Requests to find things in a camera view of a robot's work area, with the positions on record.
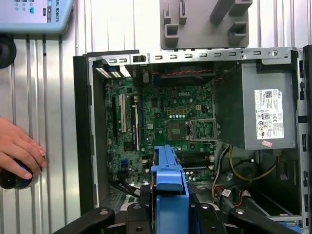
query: pci slot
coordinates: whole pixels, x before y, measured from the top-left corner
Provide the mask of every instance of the pci slot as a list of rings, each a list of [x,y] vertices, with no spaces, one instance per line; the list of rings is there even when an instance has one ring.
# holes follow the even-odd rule
[[[117,98],[112,97],[112,109],[113,109],[113,134],[116,139],[116,142],[118,141],[118,119],[117,119]]]
[[[121,112],[121,132],[127,132],[126,126],[126,98],[124,94],[119,95],[120,112]]]
[[[139,151],[140,146],[140,108],[138,105],[138,99],[138,96],[131,97],[131,131],[134,151]]]

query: red cable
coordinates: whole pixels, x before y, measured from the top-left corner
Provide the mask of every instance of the red cable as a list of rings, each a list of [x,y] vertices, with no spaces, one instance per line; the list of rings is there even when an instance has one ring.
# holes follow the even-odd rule
[[[197,74],[197,73],[202,73],[202,72],[211,72],[213,69],[205,69],[205,70],[200,70],[200,71],[181,71],[181,72],[173,72],[173,73],[168,73],[168,74],[159,74],[159,72],[151,72],[152,74],[157,74],[161,76],[175,76],[175,75],[182,75],[184,73],[192,73],[192,74]]]

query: silver metal surface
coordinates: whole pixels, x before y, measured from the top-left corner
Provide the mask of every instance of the silver metal surface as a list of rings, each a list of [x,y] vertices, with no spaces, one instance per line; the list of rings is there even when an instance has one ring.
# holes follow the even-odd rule
[[[249,48],[311,44],[312,0],[272,2],[253,0]],[[80,216],[72,56],[131,49],[157,55],[162,52],[159,20],[158,0],[75,0],[69,29],[61,38],[46,42],[42,36],[14,36],[18,67],[0,70],[0,116],[19,121],[48,146],[50,164],[30,193],[0,190],[0,234],[49,234]],[[307,156],[303,159],[301,169],[307,166]]]
[[[301,221],[302,217],[300,215],[278,215],[278,216],[269,216],[270,220],[275,222],[294,222]]]

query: motherboard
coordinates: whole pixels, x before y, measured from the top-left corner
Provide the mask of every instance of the motherboard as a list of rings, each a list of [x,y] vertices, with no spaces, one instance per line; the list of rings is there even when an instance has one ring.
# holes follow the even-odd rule
[[[170,144],[191,181],[213,179],[217,125],[213,81],[157,87],[155,77],[106,83],[108,159],[113,179],[149,183],[154,146]]]

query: blue object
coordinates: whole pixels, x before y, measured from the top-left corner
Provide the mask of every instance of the blue object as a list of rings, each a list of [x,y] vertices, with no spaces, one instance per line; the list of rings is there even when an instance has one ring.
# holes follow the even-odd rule
[[[182,192],[184,171],[176,161],[174,150],[170,145],[155,146],[155,152],[159,155],[159,164],[152,166],[152,172],[156,172],[156,189]]]
[[[26,9],[19,11],[18,3],[2,1],[0,33],[61,33],[69,19],[74,0],[23,0]]]
[[[155,146],[155,154],[158,165],[152,166],[152,172],[156,173],[157,234],[188,234],[190,196],[184,171],[169,145]]]

